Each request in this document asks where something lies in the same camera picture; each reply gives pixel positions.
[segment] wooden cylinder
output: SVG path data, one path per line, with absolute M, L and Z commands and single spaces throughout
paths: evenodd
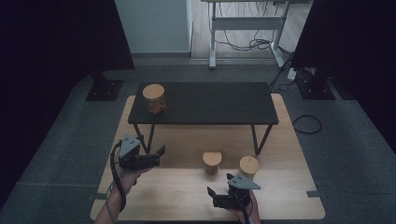
M 205 152 L 204 156 L 205 173 L 207 175 L 215 175 L 219 171 L 221 162 L 221 153 L 219 152 Z
M 246 156 L 239 162 L 239 173 L 253 180 L 259 171 L 259 162 L 251 156 Z
M 150 115 L 159 115 L 165 110 L 165 89 L 162 85 L 148 85 L 143 89 L 143 96 L 148 103 L 148 112 Z

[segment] black tabletop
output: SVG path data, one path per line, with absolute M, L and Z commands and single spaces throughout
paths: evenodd
M 278 124 L 266 82 L 157 82 L 165 89 L 166 109 L 151 116 L 140 83 L 130 124 Z

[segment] floor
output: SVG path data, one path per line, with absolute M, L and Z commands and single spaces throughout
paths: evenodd
M 311 8 L 312 2 L 290 4 L 290 9 L 279 46 L 289 52 L 296 49 L 298 40 L 303 30 L 306 18 Z M 193 59 L 206 59 L 209 56 L 210 43 L 210 19 L 212 16 L 212 4 L 201 1 L 192 1 L 193 31 L 191 57 Z M 265 2 L 246 3 L 221 3 L 217 4 L 217 17 L 258 17 L 258 16 L 280 16 L 283 13 L 285 4 Z M 274 31 L 216 31 L 217 58 L 218 59 L 273 59 L 274 56 L 267 47 L 260 45 L 260 49 L 249 49 L 252 40 L 271 41 L 276 32 Z M 219 42 L 229 42 L 237 47 L 233 49 L 228 44 Z

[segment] round wooden lid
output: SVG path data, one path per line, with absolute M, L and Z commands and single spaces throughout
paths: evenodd
M 206 165 L 215 166 L 221 162 L 221 153 L 219 152 L 205 152 L 203 156 Z
M 259 171 L 259 162 L 251 156 L 242 158 L 239 166 L 248 175 L 254 175 Z
M 165 89 L 160 84 L 151 84 L 143 89 L 143 96 L 148 100 L 157 100 L 163 96 Z

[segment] wooden board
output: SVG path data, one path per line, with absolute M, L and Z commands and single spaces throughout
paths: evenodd
M 226 174 L 236 175 L 240 160 L 255 157 L 260 170 L 254 181 L 262 187 L 255 190 L 261 219 L 322 219 L 325 211 L 320 198 L 308 198 L 316 190 L 288 111 L 282 97 L 272 94 L 279 124 L 273 126 L 262 153 L 256 157 L 250 126 L 156 125 L 151 152 L 166 145 L 161 165 L 143 174 L 127 196 L 119 220 L 235 220 L 229 212 L 213 207 L 206 187 L 217 194 L 228 189 Z M 127 119 L 134 102 L 128 98 L 114 145 L 124 133 L 136 135 Z M 149 126 L 139 125 L 149 136 Z M 257 126 L 259 139 L 266 126 Z M 206 175 L 203 153 L 221 152 L 219 172 Z M 98 193 L 106 193 L 112 181 L 109 162 Z M 91 218 L 95 219 L 105 201 L 95 200 Z

